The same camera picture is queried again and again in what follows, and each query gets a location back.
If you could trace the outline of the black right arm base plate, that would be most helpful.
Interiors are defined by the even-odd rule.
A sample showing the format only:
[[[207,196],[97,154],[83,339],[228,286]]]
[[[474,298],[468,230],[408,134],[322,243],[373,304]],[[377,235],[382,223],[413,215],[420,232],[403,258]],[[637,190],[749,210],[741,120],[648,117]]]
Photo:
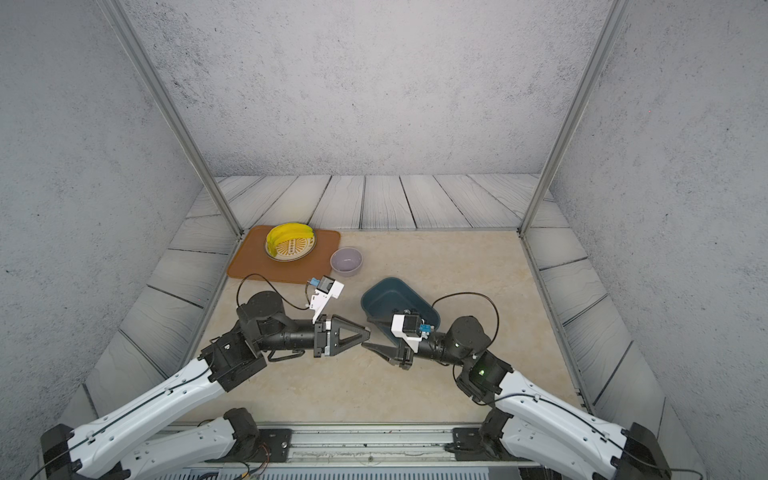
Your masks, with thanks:
[[[508,461],[512,456],[492,436],[480,427],[456,427],[452,429],[452,441],[444,450],[457,461]]]

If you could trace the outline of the teal plastic storage box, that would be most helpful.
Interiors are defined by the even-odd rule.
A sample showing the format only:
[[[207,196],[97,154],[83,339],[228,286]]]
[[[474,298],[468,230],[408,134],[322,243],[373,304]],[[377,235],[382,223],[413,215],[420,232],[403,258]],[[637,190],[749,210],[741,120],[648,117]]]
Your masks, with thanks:
[[[427,323],[439,329],[441,318],[408,284],[397,277],[387,277],[367,290],[361,297],[360,305],[370,320],[391,320],[394,314],[408,310],[419,314]],[[392,335],[385,335],[394,341]]]

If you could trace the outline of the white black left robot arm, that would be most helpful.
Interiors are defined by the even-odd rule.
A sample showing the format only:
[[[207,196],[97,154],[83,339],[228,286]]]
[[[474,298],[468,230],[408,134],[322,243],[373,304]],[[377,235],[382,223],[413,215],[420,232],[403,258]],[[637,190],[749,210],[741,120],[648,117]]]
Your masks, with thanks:
[[[291,360],[306,352],[336,356],[362,344],[369,330],[323,309],[343,290],[323,276],[309,282],[309,319],[294,320],[275,289],[236,305],[233,328],[165,381],[116,410],[76,428],[60,423],[41,437],[42,464],[35,479],[154,479],[208,460],[245,461],[260,450],[259,430],[244,408],[203,426],[163,438],[158,432],[191,410],[247,382],[276,353]]]

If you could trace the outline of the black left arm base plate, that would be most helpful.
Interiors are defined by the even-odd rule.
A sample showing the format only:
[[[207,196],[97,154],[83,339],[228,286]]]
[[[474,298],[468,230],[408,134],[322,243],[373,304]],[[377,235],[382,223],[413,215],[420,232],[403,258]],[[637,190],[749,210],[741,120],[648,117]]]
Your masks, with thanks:
[[[220,462],[249,464],[285,463],[288,459],[293,431],[288,428],[260,429],[256,435],[247,434],[237,439],[232,449]]]

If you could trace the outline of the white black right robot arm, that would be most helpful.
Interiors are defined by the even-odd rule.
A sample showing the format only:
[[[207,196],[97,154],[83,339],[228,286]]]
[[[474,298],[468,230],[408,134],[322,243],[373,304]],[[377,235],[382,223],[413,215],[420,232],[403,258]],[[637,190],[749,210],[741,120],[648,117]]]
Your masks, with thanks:
[[[570,479],[671,479],[682,471],[646,427],[624,428],[575,408],[498,358],[474,316],[442,332],[436,311],[413,292],[369,291],[361,307],[390,340],[368,350],[404,370],[417,358],[459,368],[456,386],[490,409],[479,429],[484,454],[531,460]]]

